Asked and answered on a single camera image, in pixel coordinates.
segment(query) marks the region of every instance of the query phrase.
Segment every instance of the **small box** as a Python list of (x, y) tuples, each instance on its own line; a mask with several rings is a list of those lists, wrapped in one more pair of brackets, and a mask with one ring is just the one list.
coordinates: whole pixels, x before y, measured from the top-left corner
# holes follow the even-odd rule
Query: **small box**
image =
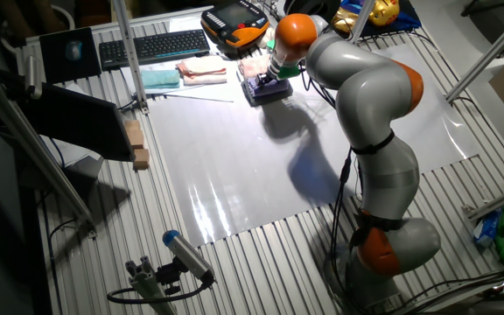
[(141, 130), (141, 125), (139, 124), (139, 121), (126, 121), (123, 123), (123, 126), (126, 128), (126, 131), (128, 130)]
[(149, 168), (149, 151), (146, 149), (135, 149), (136, 160), (133, 161), (133, 167), (136, 170), (146, 170)]
[(139, 129), (129, 129), (128, 138), (131, 147), (134, 149), (142, 149), (144, 147), (144, 133)]

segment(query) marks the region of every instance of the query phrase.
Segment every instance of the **computer keyboard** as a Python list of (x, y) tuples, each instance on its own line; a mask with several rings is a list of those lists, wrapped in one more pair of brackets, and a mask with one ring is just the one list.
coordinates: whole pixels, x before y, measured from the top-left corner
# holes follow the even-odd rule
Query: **computer keyboard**
[[(140, 65), (176, 60), (209, 52), (203, 30), (175, 31), (172, 33), (134, 38)], [(102, 71), (129, 65), (122, 40), (100, 43)]]

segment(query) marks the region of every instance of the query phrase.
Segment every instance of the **orange device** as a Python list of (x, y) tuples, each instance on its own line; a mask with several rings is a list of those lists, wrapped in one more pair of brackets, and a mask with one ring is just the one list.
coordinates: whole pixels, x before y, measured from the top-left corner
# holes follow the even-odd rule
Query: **orange device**
[(203, 11), (201, 25), (221, 43), (239, 48), (262, 36), (270, 22), (252, 3), (240, 0)]

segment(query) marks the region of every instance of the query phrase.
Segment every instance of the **monitor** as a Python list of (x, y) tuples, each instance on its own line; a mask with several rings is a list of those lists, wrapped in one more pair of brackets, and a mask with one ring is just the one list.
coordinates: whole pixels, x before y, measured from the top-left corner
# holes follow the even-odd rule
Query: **monitor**
[[(13, 94), (25, 91), (25, 77), (0, 70)], [(17, 99), (32, 127), (41, 135), (95, 151), (103, 158), (133, 161), (135, 155), (116, 105), (51, 84), (42, 84), (37, 100)]]

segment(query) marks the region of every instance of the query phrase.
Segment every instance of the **folded cloth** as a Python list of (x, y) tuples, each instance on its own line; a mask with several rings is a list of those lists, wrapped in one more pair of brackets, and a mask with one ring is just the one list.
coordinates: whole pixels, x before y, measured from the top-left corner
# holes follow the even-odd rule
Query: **folded cloth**
[(263, 55), (254, 58), (246, 58), (238, 61), (238, 68), (245, 79), (254, 78), (258, 74), (265, 74), (268, 71), (270, 56)]
[(141, 72), (145, 88), (179, 88), (180, 73), (177, 70), (153, 70)]
[(217, 71), (209, 71), (209, 72), (206, 72), (206, 73), (193, 73), (193, 72), (190, 72), (186, 69), (186, 67), (184, 66), (183, 63), (179, 63), (176, 65), (176, 67), (178, 68), (178, 70), (184, 75), (184, 76), (187, 76), (187, 77), (196, 77), (196, 76), (199, 76), (199, 75), (208, 75), (208, 74), (226, 74), (227, 73), (227, 69), (221, 69), (221, 70), (217, 70)]
[(187, 76), (216, 74), (226, 72), (226, 63), (220, 56), (184, 59), (177, 64), (178, 69)]
[(189, 77), (184, 75), (184, 85), (227, 83), (227, 74), (203, 74)]

